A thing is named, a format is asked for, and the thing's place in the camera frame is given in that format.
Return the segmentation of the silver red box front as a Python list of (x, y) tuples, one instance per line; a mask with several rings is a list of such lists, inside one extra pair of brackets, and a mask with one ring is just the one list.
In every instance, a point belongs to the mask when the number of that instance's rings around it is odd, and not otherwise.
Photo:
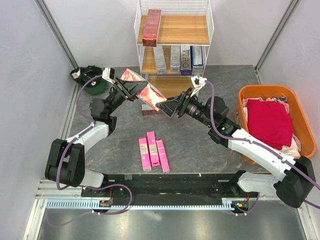
[[(124, 71), (120, 79), (131, 82), (146, 82), (146, 80), (141, 75), (130, 70), (129, 68)], [(156, 106), (156, 104), (165, 102), (167, 100), (167, 98), (162, 93), (158, 92), (148, 81), (147, 85), (137, 96), (157, 112), (159, 112), (160, 109)]]

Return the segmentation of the silver red box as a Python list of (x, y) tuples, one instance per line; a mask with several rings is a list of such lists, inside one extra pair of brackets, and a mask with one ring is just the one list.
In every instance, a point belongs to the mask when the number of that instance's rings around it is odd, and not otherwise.
[(150, 115), (162, 115), (164, 112), (162, 110), (155, 110), (148, 104), (141, 105), (141, 113), (143, 116), (150, 116)]
[[(124, 71), (120, 79), (131, 82), (146, 82), (146, 80), (141, 75), (130, 70), (129, 68)], [(159, 112), (160, 109), (156, 106), (156, 104), (165, 102), (167, 100), (167, 98), (162, 93), (158, 92), (148, 81), (147, 85), (137, 96), (157, 112)]]

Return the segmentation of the silver Protefix toothpaste box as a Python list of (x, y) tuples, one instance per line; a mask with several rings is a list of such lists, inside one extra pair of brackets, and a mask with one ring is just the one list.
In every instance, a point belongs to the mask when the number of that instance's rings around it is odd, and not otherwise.
[(156, 71), (158, 75), (165, 75), (167, 73), (167, 66), (165, 61), (165, 55), (163, 51), (163, 47), (161, 45), (157, 45), (153, 48), (154, 60)]

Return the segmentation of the purple RiO toothpaste box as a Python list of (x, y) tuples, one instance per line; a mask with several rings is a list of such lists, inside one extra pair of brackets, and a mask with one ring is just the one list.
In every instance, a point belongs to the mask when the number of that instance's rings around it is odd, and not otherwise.
[(192, 75), (192, 53), (190, 45), (180, 46), (180, 73), (182, 76)]

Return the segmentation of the slim silver toothpaste box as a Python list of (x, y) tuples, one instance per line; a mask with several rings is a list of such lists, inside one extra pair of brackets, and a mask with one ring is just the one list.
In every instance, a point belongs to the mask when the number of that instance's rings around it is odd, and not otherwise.
[(173, 73), (179, 73), (180, 63), (180, 45), (172, 45), (170, 48), (170, 70)]

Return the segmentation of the dark red toothpaste box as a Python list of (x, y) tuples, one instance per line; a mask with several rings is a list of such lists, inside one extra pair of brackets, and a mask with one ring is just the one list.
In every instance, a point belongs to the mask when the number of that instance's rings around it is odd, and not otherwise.
[(142, 34), (142, 45), (144, 47), (156, 47), (158, 32), (161, 23), (162, 11), (160, 9), (149, 9)]

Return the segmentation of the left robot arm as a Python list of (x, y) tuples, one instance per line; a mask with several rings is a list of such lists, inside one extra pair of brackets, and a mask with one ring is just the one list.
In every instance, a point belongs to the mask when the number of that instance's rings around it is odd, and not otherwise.
[(112, 80), (109, 95), (95, 98), (90, 104), (90, 125), (67, 139), (55, 139), (50, 147), (45, 168), (45, 178), (56, 183), (58, 190), (67, 187), (89, 187), (99, 197), (106, 196), (110, 185), (104, 174), (86, 169), (85, 154), (100, 140), (108, 137), (116, 128), (117, 117), (112, 113), (126, 100), (134, 101), (148, 85), (146, 80)]

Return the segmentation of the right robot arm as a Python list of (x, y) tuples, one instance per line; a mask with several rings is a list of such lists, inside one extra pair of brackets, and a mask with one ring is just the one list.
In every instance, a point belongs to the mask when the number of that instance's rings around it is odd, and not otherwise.
[(267, 174), (239, 170), (229, 181), (229, 191), (235, 197), (245, 192), (276, 196), (283, 203), (299, 208), (319, 184), (311, 160), (286, 155), (257, 140), (227, 117), (225, 101), (212, 95), (206, 104), (192, 95), (192, 88), (180, 95), (158, 102), (156, 106), (169, 117), (188, 115), (209, 128), (208, 135), (217, 144), (238, 152), (265, 168)]

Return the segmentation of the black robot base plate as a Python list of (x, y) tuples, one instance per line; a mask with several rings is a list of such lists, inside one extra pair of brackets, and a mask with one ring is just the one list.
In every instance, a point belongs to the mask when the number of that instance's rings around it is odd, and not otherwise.
[(257, 197), (258, 193), (246, 192), (236, 186), (237, 173), (142, 173), (103, 174), (102, 187), (114, 184), (127, 186), (134, 198), (139, 195), (159, 196), (165, 194), (200, 195), (221, 198)]

